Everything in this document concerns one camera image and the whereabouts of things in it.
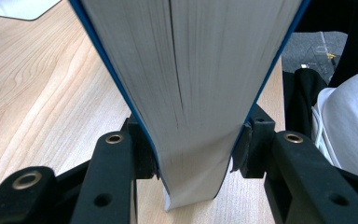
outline brass grommet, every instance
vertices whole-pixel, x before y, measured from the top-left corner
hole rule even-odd
[[[106,137],[105,141],[108,144],[117,144],[124,140],[123,135],[121,134],[112,134]]]
[[[23,179],[25,177],[33,177],[32,180],[24,182]],[[13,189],[28,189],[35,185],[39,180],[42,178],[42,175],[38,171],[31,171],[26,174],[21,175],[19,178],[17,178],[12,185]]]
[[[289,141],[291,143],[302,143],[304,142],[304,139],[296,134],[293,133],[287,133],[284,135],[284,139],[286,139],[286,141]]]

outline wooden table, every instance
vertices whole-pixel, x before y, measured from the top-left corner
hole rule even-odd
[[[281,63],[259,104],[284,129]],[[66,1],[36,21],[0,18],[0,183],[27,166],[59,175],[89,160],[130,110]],[[271,223],[262,180],[227,175],[213,201],[163,211],[162,184],[138,181],[140,223]]]

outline white fabric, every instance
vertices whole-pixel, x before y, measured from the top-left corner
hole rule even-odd
[[[312,113],[315,146],[330,163],[358,175],[358,75],[322,90]]]

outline wooden desk surface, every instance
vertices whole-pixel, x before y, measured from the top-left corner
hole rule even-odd
[[[259,104],[284,129],[281,63]],[[89,160],[130,114],[66,1],[36,21],[0,18],[0,183],[27,166],[59,175]],[[217,198],[163,211],[162,184],[138,181],[140,223],[271,223],[262,180],[227,175]]]

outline book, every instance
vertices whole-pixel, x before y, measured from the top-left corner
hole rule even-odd
[[[154,149],[166,210],[218,193],[307,3],[71,0]]]

